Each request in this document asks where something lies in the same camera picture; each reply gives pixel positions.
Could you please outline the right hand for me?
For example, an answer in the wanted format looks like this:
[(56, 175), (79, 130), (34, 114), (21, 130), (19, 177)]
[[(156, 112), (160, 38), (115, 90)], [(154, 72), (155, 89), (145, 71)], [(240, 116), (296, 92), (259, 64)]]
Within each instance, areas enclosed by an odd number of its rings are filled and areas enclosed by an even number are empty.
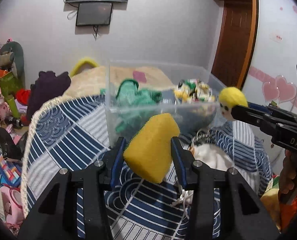
[(297, 197), (297, 154), (285, 150), (279, 178), (279, 201), (290, 205)]

